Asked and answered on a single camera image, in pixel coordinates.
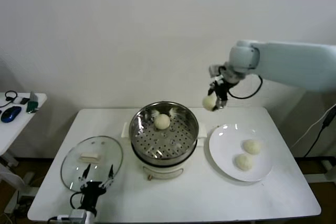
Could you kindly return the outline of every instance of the power cord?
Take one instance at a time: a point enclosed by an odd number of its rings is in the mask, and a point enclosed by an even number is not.
[[[322,131],[323,131],[325,128],[326,128],[326,127],[323,127],[323,126],[321,127],[321,129],[320,129],[320,131],[319,131],[319,134],[317,135],[317,137],[316,137],[316,139],[315,139],[313,145],[310,147],[310,149],[307,151],[307,153],[306,153],[303,157],[307,157],[307,155],[310,153],[311,149],[313,149],[313,147],[316,145],[317,141],[318,141],[319,138],[320,138],[320,135],[321,135]]]
[[[14,97],[10,97],[9,95],[8,95],[8,93],[14,93]],[[18,97],[18,95],[17,95],[17,92],[16,91],[14,91],[14,90],[8,90],[6,93],[5,93],[5,97],[6,97],[6,101],[9,101],[9,102],[7,102],[5,105],[2,105],[2,106],[0,106],[0,108],[3,108],[3,107],[6,107],[7,105],[9,105],[9,104],[11,104],[12,102],[14,102],[14,100]]]
[[[73,209],[77,209],[76,207],[74,207],[73,203],[72,203],[72,198],[75,196],[75,195],[78,195],[78,194],[82,194],[80,191],[77,191],[75,192],[74,194],[71,195],[70,197],[70,205]]]
[[[309,126],[309,128],[306,130],[306,132],[299,139],[297,139],[297,141],[290,148],[293,148],[295,145],[297,145],[304,138],[304,136],[311,130],[311,128],[313,128],[316,124],[318,124],[325,117],[325,115],[328,114],[328,112],[331,111],[333,108],[336,108],[336,104],[334,104],[332,107],[327,109],[325,111],[325,113],[323,114],[323,116],[321,116],[316,122],[314,122],[311,126]]]
[[[259,90],[260,90],[260,88],[261,88],[261,86],[262,86],[262,83],[264,82],[261,76],[258,76],[258,77],[259,77],[259,79],[260,79],[260,85],[259,85],[259,87],[257,88],[257,90],[256,90],[253,94],[251,94],[251,95],[249,95],[249,96],[247,96],[247,97],[237,97],[237,96],[231,94],[230,90],[227,91],[228,94],[231,95],[231,97],[233,97],[233,98],[241,99],[241,100],[243,100],[243,99],[248,99],[248,98],[253,97],[256,93],[259,92]]]
[[[330,123],[332,122],[332,120],[335,118],[335,116],[336,116],[336,104],[334,104],[331,108],[329,108],[324,114],[323,114],[323,116],[320,118],[320,119],[318,119],[315,123],[313,123],[309,128],[308,128],[308,130],[304,133],[304,135],[302,136],[302,137],[300,137],[295,143],[294,143],[294,145],[292,146],[292,147],[294,147],[307,133],[308,133],[308,131],[315,125],[315,124],[317,124],[318,122],[320,122],[323,118],[324,118],[324,116],[325,115],[327,115],[326,117],[325,117],[325,119],[323,120],[323,123],[322,123],[322,127],[321,127],[321,129],[320,129],[320,131],[319,131],[319,134],[317,135],[317,137],[316,137],[316,139],[315,139],[315,141],[314,141],[314,143],[311,145],[311,147],[309,148],[309,150],[307,151],[307,153],[303,156],[303,157],[307,157],[308,156],[308,154],[310,153],[310,151],[314,148],[314,146],[316,145],[316,143],[317,143],[317,141],[319,140],[319,138],[320,138],[320,136],[321,136],[321,133],[322,133],[322,131],[326,128],[326,127],[328,127],[329,125],[330,125]]]

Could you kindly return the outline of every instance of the stainless steel steamer basket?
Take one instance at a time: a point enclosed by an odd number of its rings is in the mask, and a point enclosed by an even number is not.
[[[170,117],[170,126],[158,130],[154,118],[159,113]],[[143,162],[156,167],[170,167],[185,161],[197,144],[198,122],[185,106],[175,102],[156,102],[143,107],[129,128],[132,147]]]

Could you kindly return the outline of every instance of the black cable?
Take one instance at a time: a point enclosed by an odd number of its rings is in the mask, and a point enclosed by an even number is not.
[[[8,93],[14,93],[15,97],[9,97]],[[17,96],[18,95],[17,95],[16,91],[14,91],[14,90],[8,90],[5,93],[5,97],[6,97],[6,101],[9,101],[9,102],[7,102],[5,105],[0,106],[0,108],[6,107],[7,105],[11,104],[17,98]]]
[[[310,153],[311,149],[313,149],[313,147],[315,146],[315,144],[316,144],[317,141],[319,140],[320,135],[321,135],[322,131],[323,131],[325,128],[326,128],[326,127],[325,127],[324,125],[321,127],[320,132],[319,132],[319,134],[317,135],[317,138],[316,138],[315,142],[313,143],[313,145],[310,147],[310,149],[307,151],[307,153],[306,153],[305,156],[303,156],[303,157],[307,157],[307,155]]]
[[[336,116],[336,106],[334,106],[334,107],[328,112],[327,116],[324,118],[323,123],[322,123],[322,127],[321,127],[321,129],[320,129],[319,134],[317,135],[317,138],[316,138],[315,142],[313,143],[313,145],[310,147],[310,149],[307,151],[307,153],[306,153],[305,156],[303,156],[303,157],[307,157],[307,156],[308,156],[308,154],[310,153],[310,151],[313,149],[313,147],[315,146],[315,144],[316,144],[317,141],[319,140],[322,131],[323,131],[326,127],[328,127],[328,126],[330,125],[330,123],[334,120],[335,116]]]
[[[75,195],[78,195],[78,194],[81,194],[81,192],[80,192],[80,191],[77,191],[77,192],[75,192],[73,195],[71,195],[71,197],[70,197],[70,205],[71,205],[71,207],[72,207],[73,209],[77,209],[77,208],[74,207],[74,205],[73,205],[73,203],[72,203],[72,198],[73,198]]]
[[[51,220],[57,220],[57,216],[53,216],[53,217],[49,218],[48,221],[47,221],[47,224],[50,224]]]
[[[259,92],[259,90],[260,90],[260,88],[261,88],[261,86],[262,86],[262,83],[264,82],[261,76],[258,76],[258,77],[259,77],[259,79],[260,79],[260,85],[259,85],[259,87],[257,88],[257,90],[256,90],[253,94],[251,94],[251,95],[249,95],[249,96],[247,96],[247,97],[237,97],[237,96],[231,94],[230,90],[227,91],[228,94],[231,95],[233,98],[241,99],[241,100],[242,100],[242,99],[248,99],[248,98],[253,97],[256,93]]]

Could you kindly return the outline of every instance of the cable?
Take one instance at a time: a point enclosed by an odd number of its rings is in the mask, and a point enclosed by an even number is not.
[[[3,215],[6,216],[6,218],[9,220],[10,224],[13,224],[12,220],[10,219],[10,217],[6,213],[3,213]]]
[[[15,94],[15,97],[9,97],[8,96],[8,93],[14,93]],[[14,91],[14,90],[8,90],[6,93],[5,93],[5,97],[6,97],[6,101],[9,101],[7,102],[5,105],[2,105],[0,106],[0,108],[3,108],[3,107],[6,107],[7,105],[11,104],[16,98],[17,98],[17,92]]]
[[[24,180],[23,180],[19,175],[16,175],[16,174],[14,174],[14,173],[0,172],[0,174],[8,174],[8,175],[15,176],[15,177],[17,177],[18,179],[20,179],[21,182],[22,182],[23,184],[26,184],[26,183],[24,182]]]
[[[307,131],[290,147],[290,148],[293,148],[295,145],[297,145],[301,139],[304,138],[304,136],[311,130],[311,128],[313,128],[317,123],[319,123],[324,117],[325,115],[330,111],[332,110],[334,107],[336,106],[336,104],[334,104],[332,107],[330,107],[329,109],[327,109],[327,111],[325,111],[325,113],[323,114],[323,116],[321,116],[320,119],[318,119],[316,122],[314,122],[308,129]]]
[[[48,221],[47,221],[47,224],[50,224],[51,220],[57,220],[57,216],[53,216],[53,217],[49,218]]]
[[[325,128],[326,128],[326,127],[324,127],[324,126],[321,127],[320,132],[319,132],[319,134],[317,135],[317,138],[315,139],[315,142],[313,143],[313,145],[310,147],[310,149],[307,151],[307,153],[306,153],[305,156],[303,156],[303,157],[307,157],[307,155],[310,153],[311,149],[313,149],[313,147],[315,146],[315,144],[316,144],[317,141],[319,140],[320,135],[321,135],[322,131],[323,131]]]
[[[231,95],[231,97],[233,97],[233,98],[241,99],[241,100],[243,100],[243,99],[248,99],[248,98],[253,97],[256,93],[259,92],[259,90],[260,90],[260,88],[261,88],[261,86],[262,86],[262,83],[264,82],[261,76],[258,76],[258,77],[259,77],[259,79],[260,79],[260,85],[259,85],[259,87],[257,88],[257,90],[256,90],[253,94],[251,94],[251,95],[249,95],[249,96],[247,96],[247,97],[237,97],[237,96],[231,94],[230,90],[227,91],[228,94]]]
[[[73,205],[73,203],[72,203],[72,198],[73,198],[75,195],[77,195],[77,194],[81,194],[81,192],[80,192],[80,191],[77,191],[77,192],[75,192],[73,195],[71,195],[71,197],[70,197],[70,205],[71,205],[71,207],[72,207],[73,209],[77,209],[76,207],[74,207],[74,205]]]
[[[7,218],[7,221],[6,221],[5,223],[7,223],[7,222],[9,221],[10,224],[13,224],[12,220],[10,219],[10,217],[9,217],[6,213],[3,212],[3,213],[0,215],[0,217],[1,217],[2,215],[6,216],[6,218]]]

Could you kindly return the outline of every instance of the white table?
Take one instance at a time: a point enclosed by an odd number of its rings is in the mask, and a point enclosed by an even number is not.
[[[244,221],[320,214],[319,203],[264,108],[225,108],[215,113],[191,110],[208,132],[224,123],[246,123],[263,131],[274,158],[271,173],[256,183],[232,179],[211,161],[206,141],[204,148],[196,148],[181,176],[148,181],[129,139],[121,138],[124,122],[138,110],[85,109],[78,113],[63,141],[28,212],[29,219],[46,221],[70,214],[73,192],[61,182],[62,161],[77,143],[97,135],[120,141],[124,163],[112,186],[98,200],[96,222]]]
[[[44,104],[44,102],[47,100],[47,96],[43,93],[37,93],[38,98],[38,106],[39,108]],[[19,97],[25,97],[29,98],[30,93],[19,93]],[[0,105],[6,104],[8,101],[6,101],[5,98],[5,93],[0,93]],[[13,158],[13,156],[8,152],[9,147],[11,144],[15,141],[17,136],[20,134],[20,132],[25,128],[25,126],[28,124],[28,122],[33,118],[33,116],[36,113],[28,114],[26,113],[26,108],[27,104],[25,105],[20,105],[20,104],[13,104],[10,103],[9,105],[0,108],[2,113],[4,111],[12,106],[21,106],[22,110],[20,114],[14,119],[14,121],[10,123],[3,123],[0,121],[0,132],[1,132],[1,141],[0,141],[0,156],[8,162],[8,166],[17,166],[18,161]],[[28,173],[24,177],[23,181],[19,179],[17,176],[13,176],[13,173],[11,170],[9,170],[6,166],[2,165],[0,163],[0,179],[3,179],[13,187],[15,187],[17,190],[25,191],[26,193],[20,194],[21,196],[29,195],[31,196],[34,194],[34,191],[36,192],[37,190],[34,190],[33,188],[29,188],[27,186],[27,183],[29,180],[33,177],[33,173]],[[7,205],[5,212],[6,213],[11,213],[13,211],[13,203],[16,203],[16,194],[12,197],[12,200],[9,202]]]

